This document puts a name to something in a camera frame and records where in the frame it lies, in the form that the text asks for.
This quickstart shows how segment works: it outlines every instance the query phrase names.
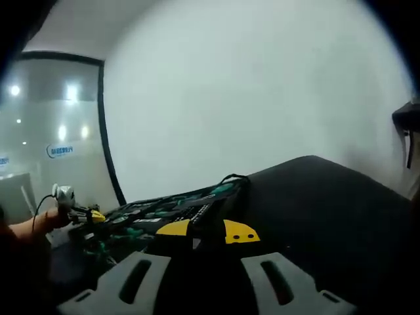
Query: black device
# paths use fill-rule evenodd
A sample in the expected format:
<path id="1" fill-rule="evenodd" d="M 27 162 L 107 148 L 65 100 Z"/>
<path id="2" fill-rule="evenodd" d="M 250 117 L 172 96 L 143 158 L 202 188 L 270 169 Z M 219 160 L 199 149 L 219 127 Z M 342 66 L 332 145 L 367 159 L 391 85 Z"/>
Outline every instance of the black device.
<path id="1" fill-rule="evenodd" d="M 190 219 L 200 229 L 221 219 L 240 221 L 248 184 L 246 177 L 229 175 L 193 192 L 128 203 L 106 214 L 105 222 L 84 224 L 69 236 L 84 253 L 90 276 L 97 278 L 131 253 L 144 251 L 166 224 Z"/>
<path id="2" fill-rule="evenodd" d="M 414 153 L 414 133 L 420 133 L 420 100 L 413 100 L 396 110 L 392 114 L 395 126 L 404 131 L 404 136 L 409 137 L 409 150 L 407 168 L 411 167 Z"/>

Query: black cover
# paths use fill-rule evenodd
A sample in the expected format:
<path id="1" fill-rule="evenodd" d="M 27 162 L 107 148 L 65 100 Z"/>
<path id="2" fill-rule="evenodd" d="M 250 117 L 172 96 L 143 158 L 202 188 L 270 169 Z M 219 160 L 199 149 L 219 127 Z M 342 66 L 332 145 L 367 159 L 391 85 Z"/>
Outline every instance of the black cover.
<path id="1" fill-rule="evenodd" d="M 389 308 L 392 299 L 385 304 L 386 296 L 396 301 L 402 289 L 396 282 L 403 276 L 399 268 L 412 276 L 403 261 L 411 232 L 406 198 L 316 156 L 249 179 L 244 223 L 313 276 L 318 289 L 365 308 L 376 302 Z"/>

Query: black cable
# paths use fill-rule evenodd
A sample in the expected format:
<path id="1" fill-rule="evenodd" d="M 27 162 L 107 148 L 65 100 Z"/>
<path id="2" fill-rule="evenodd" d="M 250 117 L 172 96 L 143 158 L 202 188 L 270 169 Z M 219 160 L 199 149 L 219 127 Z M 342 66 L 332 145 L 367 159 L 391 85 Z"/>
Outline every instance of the black cable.
<path id="1" fill-rule="evenodd" d="M 49 197 L 54 197 L 53 195 L 46 195 L 44 198 L 42 198 L 41 199 L 41 202 L 39 202 L 39 205 L 38 205 L 38 207 L 37 207 L 37 210 L 35 211 L 35 214 L 33 215 L 33 221 L 32 221 L 32 233 L 33 233 L 33 230 L 35 229 L 35 218 L 37 217 L 37 215 L 38 215 L 38 212 L 39 212 L 39 208 L 41 207 L 41 205 L 42 205 L 42 203 L 47 199 L 47 198 L 49 198 Z"/>

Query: glass partition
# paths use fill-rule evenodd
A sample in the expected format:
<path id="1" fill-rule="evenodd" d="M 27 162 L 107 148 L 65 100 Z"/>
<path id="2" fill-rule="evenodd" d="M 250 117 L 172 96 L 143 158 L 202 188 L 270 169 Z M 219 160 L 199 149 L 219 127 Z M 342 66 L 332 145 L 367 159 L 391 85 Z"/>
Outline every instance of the glass partition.
<path id="1" fill-rule="evenodd" d="M 17 201 L 24 198 L 35 207 L 58 183 L 73 186 L 81 205 L 97 204 L 102 212 L 119 205 L 102 148 L 99 77 L 94 64 L 15 62 L 1 87 L 0 180 L 25 175 L 29 184 L 26 179 L 24 189 L 17 182 L 13 193 L 0 192 L 0 204 L 22 205 Z M 30 208 L 5 212 L 9 222 L 21 221 L 31 216 Z"/>

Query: white wall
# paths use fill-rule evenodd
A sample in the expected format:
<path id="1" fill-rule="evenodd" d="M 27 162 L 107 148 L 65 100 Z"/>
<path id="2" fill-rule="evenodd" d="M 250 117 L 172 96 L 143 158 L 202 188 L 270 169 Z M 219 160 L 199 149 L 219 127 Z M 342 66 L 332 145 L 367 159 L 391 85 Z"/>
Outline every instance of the white wall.
<path id="1" fill-rule="evenodd" d="M 309 154 L 407 194 L 391 113 L 411 81 L 361 3 L 164 1 L 109 54 L 104 84 L 127 201 Z"/>

